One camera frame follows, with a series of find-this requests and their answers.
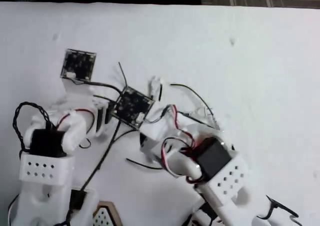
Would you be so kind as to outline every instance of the black wire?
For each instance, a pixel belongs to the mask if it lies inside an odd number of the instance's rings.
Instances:
[[[122,66],[121,66],[120,62],[118,62],[118,64],[119,64],[120,70],[121,70],[122,75],[123,75],[123,78],[124,78],[125,88],[128,88],[128,83],[127,83],[127,78],[126,78],[126,76],[125,76],[125,73],[124,73],[124,71],[123,71],[123,69],[122,69]]]
[[[81,144],[80,144],[80,145],[79,145],[80,148],[82,148],[82,149],[87,149],[87,148],[90,148],[90,147],[91,147],[91,141],[90,141],[89,139],[87,139],[87,138],[86,138],[86,140],[89,142],[89,146],[83,147],[83,146],[81,146]]]
[[[159,99],[158,99],[158,101],[161,100],[161,96],[162,96],[162,84],[160,84],[160,92],[159,92]]]
[[[105,100],[108,100],[110,102],[115,102],[114,100],[108,98],[108,97],[103,97],[103,96],[100,96],[100,95],[93,95],[94,97],[98,97],[98,98],[102,98],[102,99],[105,99]]]
[[[184,85],[184,84],[177,84],[177,83],[171,83],[170,86],[176,86],[176,87],[184,87],[184,88],[187,88],[189,89],[190,91],[192,91],[197,97],[199,97],[199,99],[205,104],[205,106],[208,108],[211,116],[212,116],[212,119],[214,121],[214,124],[216,125],[216,129],[217,130],[220,130],[220,127],[218,126],[217,122],[216,122],[216,119],[215,119],[215,116],[214,116],[214,113],[212,112],[211,108],[209,107],[209,105],[205,102],[205,100],[194,90],[192,89],[191,87],[188,87],[187,85]]]
[[[13,122],[12,122],[13,129],[15,130],[15,132],[20,140],[20,144],[21,144],[21,152],[19,153],[19,156],[21,156],[23,151],[28,152],[28,150],[26,149],[26,146],[24,144],[24,138],[22,137],[22,135],[18,129],[18,122],[17,122],[21,108],[26,105],[37,108],[40,111],[40,114],[43,116],[43,118],[45,120],[45,123],[46,123],[45,128],[46,129],[51,129],[52,127],[54,127],[54,125],[50,122],[50,118],[49,118],[48,113],[45,111],[45,109],[42,106],[39,106],[38,104],[33,103],[33,102],[20,103],[14,112],[14,117],[13,117]]]
[[[123,136],[125,136],[125,135],[127,135],[128,133],[131,133],[131,132],[137,132],[137,130],[132,129],[132,130],[129,130],[129,131],[127,131],[127,132],[124,132],[124,133],[121,134],[119,137],[117,137],[117,138],[113,141],[113,143],[115,143],[117,140],[119,140],[120,138],[122,138]],[[129,162],[135,163],[135,164],[137,164],[137,165],[139,165],[139,166],[141,166],[141,167],[145,167],[145,168],[149,168],[149,169],[154,169],[154,170],[161,170],[161,169],[163,169],[162,167],[159,168],[159,167],[151,167],[151,166],[148,166],[148,165],[144,165],[144,164],[142,164],[142,163],[133,161],[132,159],[129,159],[129,158],[126,158],[126,160],[129,161]]]
[[[115,87],[113,85],[110,85],[110,84],[101,83],[101,82],[88,82],[88,81],[82,81],[82,80],[78,80],[79,83],[80,83],[80,84],[78,84],[72,78],[65,78],[65,79],[71,80],[76,85],[86,84],[86,85],[92,85],[92,86],[101,86],[101,87],[112,88],[112,89],[116,90],[120,95],[122,94],[122,91],[120,91],[119,88],[117,88],[117,87]]]
[[[153,169],[153,170],[162,170],[162,169],[163,169],[162,167],[151,167],[151,166],[148,166],[148,165],[144,165],[144,164],[142,164],[142,163],[133,161],[133,160],[131,160],[131,159],[129,159],[129,158],[126,158],[126,160],[129,161],[129,162],[132,162],[132,163],[134,163],[134,164],[136,164],[136,165],[139,165],[139,166],[141,166],[141,167],[148,168],[148,169]]]
[[[19,197],[19,193],[14,197],[14,199],[11,201],[11,203],[9,203],[9,206],[8,206],[8,211],[11,207],[11,205],[16,201],[16,199]]]
[[[19,193],[14,197],[14,199],[11,201],[11,203],[9,203],[9,206],[8,206],[8,214],[9,214],[9,209],[10,207],[14,204],[14,202],[16,201],[16,199],[19,197]]]
[[[153,121],[149,121],[149,120],[146,120],[146,119],[145,119],[145,121],[146,121],[147,123],[156,123],[156,122],[159,122],[159,121],[165,116],[165,114],[167,113],[167,111],[168,111],[168,109],[170,108],[170,106],[171,106],[171,105],[166,105],[166,107],[162,110],[161,115],[160,115],[157,119],[155,119],[155,120],[153,120]]]
[[[108,145],[108,148],[106,149],[106,151],[104,152],[102,158],[100,159],[99,163],[96,165],[96,167],[94,168],[93,172],[91,173],[91,175],[89,176],[89,178],[86,180],[86,182],[84,183],[84,185],[81,187],[80,191],[84,191],[85,187],[89,184],[89,182],[91,181],[91,179],[94,177],[95,173],[100,169],[101,165],[103,164],[105,158],[107,157],[107,155],[109,154],[110,152],[110,149],[113,145],[113,143],[115,142],[115,137],[119,131],[119,128],[120,128],[120,125],[121,125],[121,122],[119,121],[116,128],[115,128],[115,132],[111,138],[111,141]]]
[[[198,119],[196,119],[196,118],[194,118],[194,117],[191,117],[191,116],[188,115],[187,113],[184,113],[184,112],[181,112],[181,111],[178,111],[178,113],[182,114],[183,116],[185,116],[185,117],[187,117],[187,118],[190,118],[191,120],[193,120],[193,121],[195,121],[195,122],[197,122],[197,123],[203,124],[203,125],[205,125],[205,126],[208,126],[208,127],[214,129],[214,127],[210,126],[209,124],[206,124],[206,123],[204,123],[204,122],[201,122],[200,120],[198,120]]]
[[[127,135],[128,133],[131,133],[131,132],[138,132],[137,130],[135,129],[132,129],[132,130],[129,130],[127,132],[124,132],[123,134],[121,134],[119,137],[117,137],[113,142],[115,143],[116,141],[118,141],[121,137]]]

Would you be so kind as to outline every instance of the table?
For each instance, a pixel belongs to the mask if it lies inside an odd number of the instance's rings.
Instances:
[[[2,220],[20,185],[14,110],[22,101],[48,106],[65,93],[60,72],[71,48],[97,53],[93,81],[122,87],[120,61],[143,93],[153,75],[193,87],[269,196],[304,225],[318,224],[319,10],[0,3],[0,21]],[[199,105],[178,89],[165,94],[182,110]],[[22,131],[34,112],[23,109]],[[199,196],[183,178],[125,162],[144,160],[138,141],[135,133],[119,140],[89,188],[115,203],[124,225],[180,225]],[[105,147],[100,139],[78,150],[75,184]]]

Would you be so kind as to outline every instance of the circuit board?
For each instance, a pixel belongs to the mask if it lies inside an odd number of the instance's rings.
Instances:
[[[151,98],[131,87],[125,87],[111,114],[138,130],[153,104],[154,100]]]
[[[67,78],[68,73],[76,80],[90,81],[95,60],[96,53],[67,49],[60,77]]]

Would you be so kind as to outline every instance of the cable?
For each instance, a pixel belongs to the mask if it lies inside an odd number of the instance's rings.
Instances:
[[[131,132],[138,132],[138,131],[135,130],[135,129],[132,129],[132,130],[129,130],[129,131],[127,131],[127,132],[124,132],[124,133],[121,134],[119,137],[117,137],[117,138],[113,141],[113,143],[115,143],[115,142],[118,141],[120,138],[122,138],[123,136],[125,136],[125,135],[127,135],[128,133],[131,133]]]
[[[20,143],[21,143],[21,152],[19,153],[19,155],[22,154],[22,152],[28,152],[29,150],[26,149],[26,146],[24,144],[24,138],[22,137],[19,129],[18,129],[18,123],[17,123],[17,120],[18,120],[18,116],[20,114],[20,110],[23,106],[25,105],[28,105],[28,106],[32,106],[34,108],[37,108],[39,111],[40,111],[40,114],[43,116],[44,120],[45,120],[45,128],[46,129],[51,129],[54,127],[54,125],[50,122],[50,118],[49,118],[49,115],[48,113],[45,111],[45,109],[41,106],[39,106],[38,104],[36,103],[33,103],[33,102],[22,102],[19,104],[19,106],[16,108],[15,112],[14,112],[14,117],[13,117],[13,122],[12,122],[12,126],[13,126],[13,129],[15,130],[19,140],[20,140]]]
[[[178,137],[167,137],[161,145],[161,159],[164,165],[164,168],[173,176],[173,177],[180,177],[181,175],[174,173],[173,171],[171,171],[169,164],[168,164],[168,160],[167,160],[167,153],[166,153],[166,142],[170,139],[173,140],[177,140],[182,142],[184,145],[186,145],[187,147],[190,147],[186,142],[184,142],[182,139],[178,138]]]
[[[162,96],[162,84],[160,84],[160,92],[159,92],[159,99],[158,99],[158,101],[161,100],[161,96]]]
[[[210,114],[212,115],[212,119],[213,119],[213,122],[214,122],[214,124],[215,124],[215,128],[216,128],[217,130],[220,130],[220,127],[219,127],[219,125],[218,125],[218,123],[217,123],[217,121],[216,121],[216,119],[215,119],[214,113],[212,112],[211,108],[210,108],[209,105],[205,102],[205,100],[204,100],[194,89],[192,89],[191,87],[188,87],[188,86],[186,86],[186,85],[184,85],[184,84],[171,83],[170,86],[184,87],[184,88],[187,88],[187,89],[189,89],[190,91],[192,91],[192,92],[205,104],[205,106],[208,108]]]
[[[86,84],[86,85],[91,85],[91,86],[101,86],[101,87],[107,87],[107,88],[112,88],[114,90],[116,90],[120,95],[122,94],[122,91],[110,84],[106,84],[106,83],[101,83],[101,82],[88,82],[88,81],[82,81],[82,80],[74,80],[72,78],[65,78],[68,80],[71,80],[74,84],[76,85],[82,85],[82,84]]]
[[[170,106],[171,105],[166,105],[166,107],[162,110],[161,115],[157,119],[155,119],[153,121],[149,121],[148,119],[145,119],[145,122],[150,123],[150,124],[159,122],[165,116],[165,114],[168,112]]]
[[[89,113],[91,114],[91,116],[92,116],[92,123],[91,123],[89,129],[87,130],[87,134],[88,134],[88,132],[90,132],[90,130],[92,129],[92,127],[93,127],[94,124],[95,124],[95,119],[96,119],[95,114],[94,114],[92,111],[90,111],[90,110],[88,110],[88,109],[85,109],[85,108],[77,108],[77,109],[75,109],[75,111],[76,111],[76,112],[89,112]],[[63,117],[60,119],[59,123],[58,123],[57,126],[56,126],[56,129],[57,129],[57,130],[59,129],[59,127],[60,127],[60,125],[62,124],[62,122],[63,122],[67,117],[69,117],[69,116],[70,116],[70,113],[66,114],[65,116],[63,116]]]
[[[210,223],[209,223],[209,226],[212,226],[213,222],[214,222],[214,219],[211,218]]]
[[[214,127],[210,126],[209,124],[206,124],[206,123],[201,122],[200,120],[198,120],[198,119],[196,119],[196,118],[194,118],[194,117],[191,117],[191,116],[188,115],[187,113],[184,113],[184,112],[181,112],[181,111],[178,111],[178,113],[182,114],[183,116],[185,116],[185,117],[187,117],[187,118],[190,118],[191,120],[193,120],[193,121],[195,121],[195,122],[197,122],[197,123],[200,123],[200,124],[203,124],[203,125],[205,125],[205,126],[207,126],[207,127],[210,127],[210,128],[215,129]]]
[[[123,75],[123,78],[124,78],[125,88],[128,88],[128,83],[127,83],[127,78],[126,78],[126,76],[125,76],[125,73],[124,73],[124,71],[123,71],[123,69],[122,69],[122,66],[121,66],[120,62],[118,62],[118,64],[119,64],[120,70],[121,70],[122,75]]]
[[[93,95],[94,97],[98,97],[98,98],[102,98],[102,99],[105,99],[105,100],[108,100],[110,102],[115,102],[114,100],[111,100],[110,98],[108,97],[103,97],[103,96],[100,96],[100,95]]]
[[[129,158],[126,158],[126,160],[129,161],[129,162],[132,162],[132,163],[134,163],[134,164],[136,164],[136,165],[139,165],[139,166],[141,166],[141,167],[148,168],[148,169],[153,169],[153,170],[162,170],[162,169],[163,169],[162,167],[151,167],[151,166],[148,166],[148,165],[144,165],[144,164],[142,164],[142,163],[133,161],[133,160],[131,160],[131,159],[129,159]]]
[[[295,224],[297,224],[297,225],[299,225],[299,226],[303,226],[300,222],[298,222],[297,220],[296,220],[296,216],[294,216],[294,215],[290,215],[289,216],[289,218],[290,218],[290,220],[292,221],[292,222],[294,222]]]
[[[10,215],[11,215],[11,210],[14,206],[15,201],[17,200],[17,198],[19,197],[19,194],[17,194],[14,199],[11,201],[11,203],[8,206],[8,226],[11,225],[11,220],[10,220]]]
[[[89,142],[89,146],[87,146],[87,147],[83,147],[83,146],[81,146],[81,144],[79,145],[79,148],[82,148],[82,149],[88,149],[88,148],[90,148],[91,147],[91,141],[89,140],[89,139],[87,139],[86,138],[86,140]]]
[[[185,134],[186,136],[188,136],[191,139],[191,148],[195,147],[196,142],[195,142],[193,136],[189,132],[186,132],[186,131],[180,129],[178,126],[178,110],[175,105],[172,105],[172,111],[174,114],[174,126],[176,127],[177,130],[179,130],[180,132],[182,132],[183,134]]]
[[[122,138],[123,136],[125,136],[125,135],[127,135],[128,133],[131,133],[131,132],[138,132],[138,131],[135,130],[135,129],[132,129],[132,130],[129,130],[129,131],[127,131],[127,132],[124,132],[124,133],[121,134],[119,137],[117,137],[117,138],[113,141],[113,143],[115,143],[117,140],[119,140],[120,138]],[[144,164],[142,164],[142,163],[133,161],[132,159],[129,159],[129,158],[126,158],[126,160],[129,161],[129,162],[135,163],[135,164],[137,164],[137,165],[139,165],[139,166],[141,166],[141,167],[145,167],[145,168],[149,168],[149,169],[154,169],[154,170],[161,170],[161,169],[163,169],[162,167],[151,167],[151,166],[148,166],[148,165],[144,165]]]
[[[89,178],[86,180],[86,182],[84,183],[84,185],[81,187],[80,191],[84,191],[85,187],[89,184],[89,182],[91,181],[91,179],[93,178],[93,176],[95,175],[95,173],[100,169],[101,165],[103,164],[105,158],[107,157],[113,143],[115,142],[115,137],[117,136],[117,133],[119,131],[121,122],[119,121],[116,128],[115,128],[115,132],[111,138],[111,141],[108,145],[108,148],[106,149],[106,151],[104,152],[102,158],[100,159],[99,163],[96,165],[96,167],[94,168],[93,172],[91,173],[91,175],[89,176]]]

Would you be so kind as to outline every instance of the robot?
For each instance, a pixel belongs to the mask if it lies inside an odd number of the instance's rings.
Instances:
[[[138,130],[141,151],[173,177],[185,177],[202,196],[184,225],[301,225],[294,211],[262,191],[214,120],[200,121],[153,99],[162,90],[160,80],[153,80],[151,97],[126,85],[116,101],[95,96],[99,83],[72,74],[64,83],[67,95],[47,110],[36,105],[39,113],[20,134],[22,188],[10,225],[92,225],[99,196],[86,184],[72,187],[74,152],[111,127],[112,117]],[[23,105],[31,104],[22,103],[16,114]],[[275,208],[288,215],[273,213]]]

